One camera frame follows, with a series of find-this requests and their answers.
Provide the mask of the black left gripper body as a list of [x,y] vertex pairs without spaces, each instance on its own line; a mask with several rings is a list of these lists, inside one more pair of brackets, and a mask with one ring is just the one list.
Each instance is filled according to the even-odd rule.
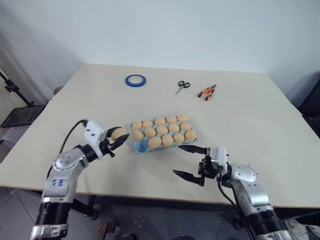
[[100,149],[103,156],[109,155],[111,158],[113,158],[115,156],[115,154],[113,152],[114,150],[110,150],[110,145],[112,143],[109,140],[110,137],[107,137],[107,132],[106,132],[104,140],[101,141],[99,144],[99,149]]

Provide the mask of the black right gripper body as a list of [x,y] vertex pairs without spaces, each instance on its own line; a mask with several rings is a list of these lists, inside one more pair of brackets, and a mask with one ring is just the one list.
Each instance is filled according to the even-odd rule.
[[214,168],[211,157],[211,149],[202,148],[200,151],[201,154],[204,154],[204,158],[198,165],[198,174],[200,175],[199,185],[201,187],[205,184],[205,178],[214,179],[217,176],[217,170]]

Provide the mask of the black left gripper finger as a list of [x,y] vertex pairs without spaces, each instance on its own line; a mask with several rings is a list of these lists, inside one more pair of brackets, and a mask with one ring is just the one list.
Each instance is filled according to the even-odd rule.
[[122,135],[125,135],[125,129],[123,127],[113,127],[107,131],[108,138],[119,138]]
[[127,133],[127,134],[124,134],[124,135],[122,135],[122,136],[120,136],[120,137],[118,137],[117,139],[116,139],[116,141],[114,141],[111,145],[110,145],[110,150],[115,150],[115,149],[117,149],[118,147],[120,147],[126,140],[127,140],[127,138],[129,137],[129,134]]

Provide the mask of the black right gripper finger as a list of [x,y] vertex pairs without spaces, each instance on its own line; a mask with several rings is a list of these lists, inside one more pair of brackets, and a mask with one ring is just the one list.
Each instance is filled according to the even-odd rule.
[[195,177],[193,174],[185,172],[185,171],[174,170],[174,169],[172,171],[177,176],[179,176],[180,178],[182,178],[182,179],[184,179],[184,180],[186,180],[188,182],[197,184],[199,186],[201,185],[201,177]]
[[178,148],[180,148],[186,152],[189,152],[189,153],[198,153],[198,154],[203,154],[203,155],[207,154],[207,148],[205,148],[205,147],[184,144],[184,145],[179,145]]

